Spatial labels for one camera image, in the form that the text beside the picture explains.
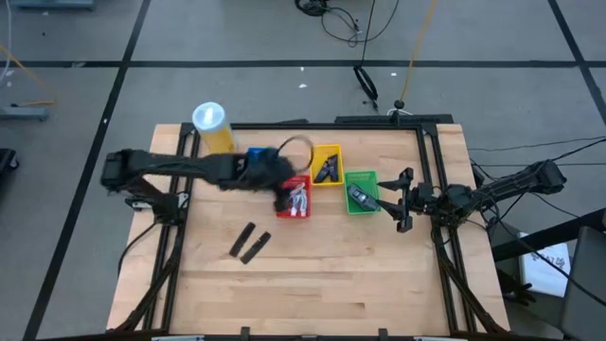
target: yellow cable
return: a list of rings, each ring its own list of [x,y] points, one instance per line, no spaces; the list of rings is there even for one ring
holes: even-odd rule
[[[413,49],[413,56],[410,58],[410,63],[408,64],[408,69],[406,70],[406,79],[404,81],[404,88],[401,91],[400,100],[404,101],[404,97],[406,96],[406,92],[408,91],[408,81],[410,80],[410,76],[413,72],[413,63],[417,58],[417,53],[419,53],[419,48],[423,44],[423,37],[425,36],[425,32],[427,28],[429,28],[429,23],[431,23],[432,18],[434,17],[434,12],[436,11],[437,0],[432,0],[432,6],[429,8],[429,13],[427,13],[427,17],[425,18],[425,22],[423,23],[423,28],[419,32],[419,37],[417,38],[417,44],[415,45],[415,49]]]
[[[38,76],[36,76],[36,74],[33,71],[31,71],[28,68],[26,68],[25,66],[23,66],[21,64],[21,62],[19,62],[19,60],[17,60],[15,58],[15,56],[13,56],[10,53],[10,51],[8,51],[4,46],[0,45],[0,51],[2,51],[5,55],[7,55],[7,57],[9,57],[12,61],[14,61],[19,67],[21,67],[21,69],[24,70],[24,72],[31,79],[33,79],[38,85],[40,85],[40,87],[42,87],[53,98],[53,100],[36,100],[36,101],[26,102],[26,103],[19,104],[19,106],[53,105],[53,104],[57,103],[57,100],[56,100],[57,97],[55,96],[55,92],[52,90],[52,88],[50,86],[48,86],[45,82],[43,82],[41,79],[39,79]]]

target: wooden table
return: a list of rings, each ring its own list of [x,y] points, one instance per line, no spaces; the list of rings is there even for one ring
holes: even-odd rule
[[[179,127],[156,126],[151,151],[175,153]],[[437,127],[449,183],[473,186],[461,127]],[[414,132],[235,134],[241,151],[277,146],[291,135],[303,134],[314,144],[340,144],[346,171],[374,169],[380,180],[392,180],[412,167],[414,186],[422,180]],[[432,177],[437,179],[429,138],[426,144]],[[168,177],[149,180],[163,191],[169,188]],[[395,202],[398,196],[381,189],[381,197],[388,201]],[[252,334],[376,335],[379,328],[388,328],[391,335],[449,334],[428,217],[415,216],[413,229],[399,234],[384,212],[348,216],[342,187],[313,188],[312,216],[307,220],[277,219],[273,200],[270,193],[220,192],[201,180],[194,182],[171,333],[239,334],[248,326]],[[479,215],[471,220],[481,222]],[[135,213],[129,239],[151,221],[150,212]],[[273,237],[244,265],[227,252],[248,222],[256,223],[257,229],[243,250],[263,231]],[[159,231],[155,229],[126,256],[108,328],[122,322],[148,289]],[[467,223],[458,233],[472,291],[497,323],[508,328],[486,232]],[[464,330],[460,296],[453,288],[459,329]],[[157,326],[164,299],[162,292]]]

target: yellow cup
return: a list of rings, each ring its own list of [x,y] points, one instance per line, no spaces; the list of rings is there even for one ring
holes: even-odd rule
[[[215,102],[201,104],[193,111],[191,120],[210,153],[236,151],[234,136],[221,105]]]

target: plastic bin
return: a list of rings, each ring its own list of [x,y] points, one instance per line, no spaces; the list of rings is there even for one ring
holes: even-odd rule
[[[348,207],[348,213],[351,215],[358,214],[372,214],[381,211],[368,211],[362,209],[355,201],[353,201],[348,195],[348,186],[351,184],[358,185],[363,191],[368,193],[375,199],[379,199],[379,187],[377,187],[377,172],[374,170],[364,171],[347,171],[345,173],[345,200]]]
[[[312,215],[312,184],[309,175],[297,175],[290,180],[284,183],[283,188],[295,188],[297,185],[303,183],[305,184],[305,193],[307,195],[307,209],[305,217],[302,217],[300,214],[295,216],[291,215],[290,208],[285,212],[276,212],[276,216],[278,218],[286,218],[286,219],[306,219]]]
[[[324,162],[330,157],[337,154],[337,173],[339,174],[339,179],[336,182],[331,182],[330,177],[328,177],[324,182],[314,183],[313,179],[318,175],[320,170],[322,169],[322,165]],[[318,187],[328,187],[328,186],[341,186],[343,185],[344,172],[343,172],[343,155],[341,155],[341,146],[339,145],[317,145],[313,147],[313,162],[312,162],[312,185]]]

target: floor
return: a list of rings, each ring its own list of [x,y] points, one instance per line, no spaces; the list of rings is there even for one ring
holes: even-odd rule
[[[365,27],[370,1],[331,3]],[[371,33],[394,4],[377,3]],[[429,5],[402,0],[388,29],[367,46],[380,113],[401,91]],[[598,90],[606,87],[605,11],[600,0],[438,0],[406,109],[452,114],[470,148],[606,135]],[[0,6],[1,45],[6,16]],[[327,27],[348,34],[336,17]],[[60,236],[70,243],[37,336],[104,331],[132,218],[98,183],[107,152],[147,148],[155,124],[187,121],[207,100],[221,103],[234,122],[376,115],[351,71],[362,46],[334,40],[292,1],[104,0],[94,11],[14,9],[12,33],[14,55],[58,101],[46,122],[0,122],[0,146],[17,150],[22,165],[0,197],[0,340],[23,338],[32,311],[40,311],[36,298]],[[19,69],[0,84],[2,106],[44,97]],[[471,154],[502,175],[582,144]],[[548,200],[579,215],[606,206],[605,152],[598,145],[565,159],[566,188]],[[506,218],[526,232],[568,219],[532,196]],[[510,311],[514,330],[542,333]]]

